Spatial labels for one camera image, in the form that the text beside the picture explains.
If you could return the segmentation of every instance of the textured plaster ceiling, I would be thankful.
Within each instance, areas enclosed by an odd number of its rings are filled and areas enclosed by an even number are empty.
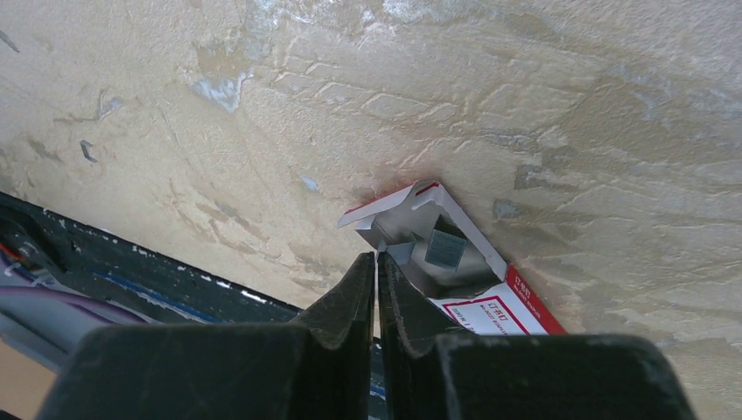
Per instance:
[[[308,305],[441,179],[571,332],[742,417],[742,3],[0,2],[0,189]],[[80,141],[92,146],[85,159]]]

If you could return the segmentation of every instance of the blue stripe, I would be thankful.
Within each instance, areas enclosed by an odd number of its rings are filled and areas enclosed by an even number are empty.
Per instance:
[[[101,272],[97,272],[97,271],[94,271],[93,274],[95,274],[98,277],[103,277],[103,278],[105,278],[106,280],[109,280],[112,283],[118,284],[121,287],[123,287],[124,289],[129,289],[131,291],[136,291],[138,293],[143,293],[143,294],[149,296],[150,298],[152,298],[154,300],[157,300],[158,302],[161,302],[163,305],[167,305],[167,306],[170,306],[170,307],[173,307],[173,308],[177,308],[179,311],[185,312],[185,313],[187,313],[189,315],[193,315],[195,318],[200,319],[202,322],[214,323],[214,324],[219,324],[219,323],[223,322],[220,319],[211,317],[211,316],[206,315],[205,313],[202,313],[200,311],[196,311],[195,309],[193,309],[190,306],[186,306],[186,305],[181,304],[179,302],[176,302],[174,300],[170,300],[167,297],[164,297],[164,296],[162,296],[162,295],[160,295],[160,294],[158,294],[158,293],[156,293],[156,292],[154,292],[152,290],[145,289],[144,287],[142,287],[142,286],[140,286],[138,284],[132,283],[129,280],[123,279],[123,278],[121,278],[119,276],[114,276],[112,274],[106,274],[106,273],[101,273]]]
[[[371,395],[374,396],[380,396],[382,400],[386,401],[386,393],[384,391],[384,388],[376,387],[374,384],[371,384]]]

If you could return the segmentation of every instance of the peeling paint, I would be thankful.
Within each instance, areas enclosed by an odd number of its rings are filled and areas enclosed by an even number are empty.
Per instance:
[[[496,199],[493,204],[494,217],[497,220],[515,217],[520,211],[509,199]]]
[[[193,84],[192,89],[232,114],[240,106],[242,83],[250,77],[252,77],[252,72],[240,73],[236,80],[204,78]]]
[[[315,181],[312,178],[307,177],[306,175],[299,175],[302,182],[304,182],[304,185],[309,188],[310,191],[317,192],[319,191],[319,184],[317,184],[317,181]]]
[[[253,300],[257,301],[257,302],[260,302],[261,304],[264,304],[264,303],[268,302],[268,301],[267,301],[266,299],[263,299],[262,297],[259,297],[259,296],[257,296],[257,295],[254,295],[254,294],[252,294],[252,293],[250,293],[250,292],[248,292],[248,291],[246,291],[246,290],[242,290],[242,291],[241,291],[240,293],[241,293],[241,294],[242,294],[242,295],[243,295],[243,296],[244,296],[245,298],[250,298],[250,299],[253,299]]]
[[[102,120],[110,113],[116,111],[123,106],[123,100],[120,98],[111,98],[108,101],[102,102],[98,108],[98,120]]]
[[[476,2],[468,0],[444,0],[438,3],[424,0],[384,0],[383,9],[403,23],[411,24],[422,18],[431,18],[442,23],[464,16],[480,7]]]
[[[484,129],[482,130],[482,136],[493,144],[508,147],[513,151],[532,151],[536,147],[536,139],[525,133],[507,133],[494,129]]]

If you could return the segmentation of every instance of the printed label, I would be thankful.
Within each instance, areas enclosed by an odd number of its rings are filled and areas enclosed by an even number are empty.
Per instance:
[[[482,322],[492,324],[502,335],[526,334],[529,332],[515,317],[499,296],[484,297],[469,302],[444,304],[443,307],[465,328],[477,332]]]
[[[556,318],[551,315],[541,299],[531,289],[528,283],[523,280],[521,274],[512,265],[507,268],[505,281],[515,295],[523,302],[534,318],[543,326],[549,334],[566,334],[566,331],[559,324]]]

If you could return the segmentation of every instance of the cardboard box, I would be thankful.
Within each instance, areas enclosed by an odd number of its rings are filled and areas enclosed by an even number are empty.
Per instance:
[[[388,252],[409,281],[443,313],[484,335],[565,330],[518,270],[500,256],[436,180],[418,181],[338,221]]]

